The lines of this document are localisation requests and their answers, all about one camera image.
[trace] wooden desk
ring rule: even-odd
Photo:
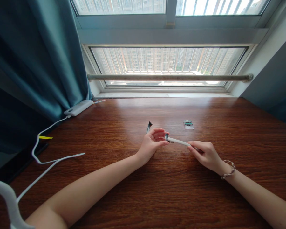
[[[194,130],[185,130],[192,120]],[[286,200],[286,125],[245,99],[110,99],[92,105],[49,136],[39,157],[57,164],[22,198],[27,218],[72,181],[137,152],[148,121],[182,141],[210,141],[222,159]],[[32,163],[11,186],[19,195],[48,165]],[[9,222],[0,197],[0,229]],[[270,228],[229,183],[176,143],[105,195],[73,228]]]

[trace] window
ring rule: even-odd
[[[73,0],[78,15],[164,14],[165,0]]]
[[[91,48],[100,72],[106,75],[230,75],[245,50],[245,47]],[[106,81],[106,85],[109,86],[203,87],[224,86],[225,84],[226,82],[223,81]]]
[[[177,0],[176,16],[260,15],[269,0]]]
[[[101,92],[229,92],[268,32],[280,0],[71,0],[91,75]],[[172,75],[205,81],[165,81]],[[132,75],[154,75],[135,81]]]

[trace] yellow tag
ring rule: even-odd
[[[53,137],[39,136],[40,139],[52,139]]]

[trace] beaded bracelet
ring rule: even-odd
[[[225,173],[224,175],[222,175],[221,176],[222,180],[224,180],[226,177],[232,175],[235,172],[235,169],[236,169],[236,167],[235,167],[235,165],[234,165],[234,163],[232,161],[224,160],[224,162],[227,163],[227,164],[230,164],[233,167],[233,169],[232,169],[232,171],[230,173]]]

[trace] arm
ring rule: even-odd
[[[200,154],[193,147],[188,146],[188,149],[202,165],[220,176],[231,172],[232,167],[221,160],[212,143],[198,141],[188,143],[204,152]],[[285,200],[263,188],[238,170],[235,170],[225,180],[239,191],[273,228],[286,228]]]
[[[168,145],[163,138],[165,133],[160,128],[151,130],[135,155],[74,181],[42,204],[26,222],[36,229],[71,227],[109,190],[146,164],[156,149]]]

